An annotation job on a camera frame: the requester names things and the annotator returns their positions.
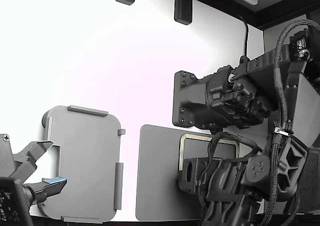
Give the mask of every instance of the braided cable sheath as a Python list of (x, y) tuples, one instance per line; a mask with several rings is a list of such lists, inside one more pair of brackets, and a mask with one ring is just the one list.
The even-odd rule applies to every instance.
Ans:
[(269, 204), (265, 213), (265, 216), (259, 226), (266, 226), (269, 224), (272, 214), (275, 209), (278, 194), (278, 154), (280, 143), (282, 140), (281, 134), (277, 134), (273, 137), (272, 153), (271, 153), (271, 189)]
[(287, 102), (285, 98), (285, 93), (284, 93), (284, 87), (282, 84), (282, 78), (281, 78), (281, 70), (280, 70), (280, 60), (281, 60), (281, 55), (282, 55), (282, 47), (284, 45), (285, 39), (289, 32), (298, 26), (312, 26), (317, 30), (320, 30), (319, 24), (317, 24), (314, 21), (308, 20), (308, 19), (302, 19), (302, 20), (297, 20), (295, 22), (292, 22), (289, 24), (280, 34), (280, 37), (278, 39), (278, 42), (276, 44), (275, 48), (275, 58), (274, 58), (274, 66), (273, 66), (273, 76), (274, 76), (274, 87), (277, 92), (278, 96), (278, 102), (280, 105), (278, 105), (279, 111), (280, 111), (280, 119), (281, 119), (281, 126), (283, 129), (286, 129), (287, 124), (288, 124), (288, 107), (287, 107)]
[(286, 221), (283, 224), (281, 224), (281, 226), (288, 226), (294, 220), (295, 216), (298, 213), (299, 207), (300, 207), (300, 195), (299, 195), (299, 191), (297, 190), (295, 192), (294, 210), (291, 213), (291, 215), (286, 219)]

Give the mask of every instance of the black cable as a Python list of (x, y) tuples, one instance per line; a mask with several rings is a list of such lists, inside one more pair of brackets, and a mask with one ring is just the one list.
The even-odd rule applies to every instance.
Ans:
[(247, 22), (245, 21), (245, 19), (242, 16), (240, 16), (239, 14), (236, 14), (232, 11), (229, 11), (228, 9), (226, 9), (226, 11), (228, 12), (229, 15), (231, 15), (231, 16), (233, 15), (233, 17), (240, 19), (244, 23), (244, 26), (245, 26), (244, 55), (247, 56), (249, 26), (248, 26)]
[(269, 204), (266, 210), (266, 213), (264, 215), (264, 218), (259, 226), (265, 226), (268, 225), (268, 223), (271, 220), (272, 214), (275, 209), (275, 204), (277, 201), (277, 194), (278, 194), (278, 153), (280, 148), (280, 142), (279, 137), (277, 137), (280, 134), (275, 135), (273, 139), (273, 145), (272, 145), (272, 154), (271, 154), (271, 189), (270, 189), (270, 198), (269, 198)]
[(299, 207), (300, 207), (300, 195), (299, 195), (299, 191), (297, 190), (295, 192), (295, 205), (294, 205), (293, 212), (287, 218), (287, 220), (283, 224), (281, 224), (281, 226), (288, 226), (294, 220), (294, 218), (298, 213)]
[(200, 191), (201, 190), (201, 183), (202, 183), (202, 180), (203, 180), (206, 172), (209, 170), (209, 168), (211, 166), (212, 159), (213, 159), (215, 150), (217, 148), (217, 144), (219, 143), (220, 139), (222, 139), (222, 138), (228, 138), (228, 139), (234, 140), (236, 142), (239, 142), (239, 143), (242, 143), (244, 145), (251, 147), (252, 151), (249, 154), (257, 154), (258, 152), (262, 152), (262, 149), (260, 147), (258, 147), (257, 144), (254, 141), (252, 141), (251, 139), (247, 139), (245, 137), (242, 137), (237, 134), (230, 133), (230, 132), (218, 132), (217, 134), (215, 134), (212, 137), (212, 139), (207, 147), (208, 164), (205, 167), (205, 169), (203, 170), (203, 172), (201, 173), (199, 180), (198, 180), (197, 194), (198, 194), (199, 201), (203, 207), (207, 207), (207, 204), (205, 202), (205, 199), (201, 195), (201, 191)]
[(244, 18), (237, 14), (237, 16), (243, 21), (245, 26), (245, 39), (244, 39), (244, 55), (247, 56), (248, 51), (248, 35), (249, 35), (249, 26), (247, 22), (244, 20)]

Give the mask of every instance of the white wall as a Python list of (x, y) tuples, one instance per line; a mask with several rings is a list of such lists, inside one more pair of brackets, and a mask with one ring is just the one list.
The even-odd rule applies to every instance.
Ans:
[[(174, 0), (0, 0), (2, 98), (0, 132), (13, 152), (41, 140), (43, 114), (56, 105), (109, 111), (127, 134), (122, 210), (115, 221), (136, 220), (139, 130), (144, 124), (173, 127), (174, 73), (198, 78), (243, 53), (243, 23), (199, 2), (193, 23), (176, 23)], [(248, 56), (264, 52), (263, 33), (250, 27)], [(251, 131), (256, 138), (262, 128)], [(28, 182), (54, 177), (48, 152)], [(31, 213), (39, 215), (36, 207)]]

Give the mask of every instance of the gray panel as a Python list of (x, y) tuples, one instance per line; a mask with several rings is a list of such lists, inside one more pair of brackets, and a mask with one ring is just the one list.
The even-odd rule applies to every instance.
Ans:
[[(269, 29), (264, 30), (263, 32), (263, 41), (264, 41), (264, 51), (269, 52), (276, 48), (277, 41), (279, 39), (279, 36), (281, 32), (284, 30), (284, 28), (289, 25), (291, 22), (294, 22), (296, 20), (300, 19), (306, 19), (307, 17), (305, 15), (297, 17), (295, 19), (292, 19), (290, 21), (281, 23), (279, 25), (276, 25), (274, 27), (271, 27)], [(299, 26), (290, 31), (288, 36), (286, 37), (284, 44), (290, 43), (290, 37), (293, 36), (295, 33), (302, 31), (304, 28), (308, 28), (307, 26)]]
[[(144, 125), (141, 128), (136, 217), (140, 221), (192, 220), (200, 217), (196, 195), (178, 188), (179, 147), (183, 135), (208, 134)], [(207, 156), (208, 142), (185, 139), (184, 158)], [(219, 144), (215, 156), (235, 158), (236, 147)]]
[(67, 184), (61, 194), (38, 204), (40, 210), (69, 222), (111, 220), (114, 208), (121, 208), (123, 166), (117, 164), (121, 138), (117, 118), (108, 112), (57, 106), (44, 115), (42, 124), (45, 139), (60, 146), (58, 176), (67, 178)]

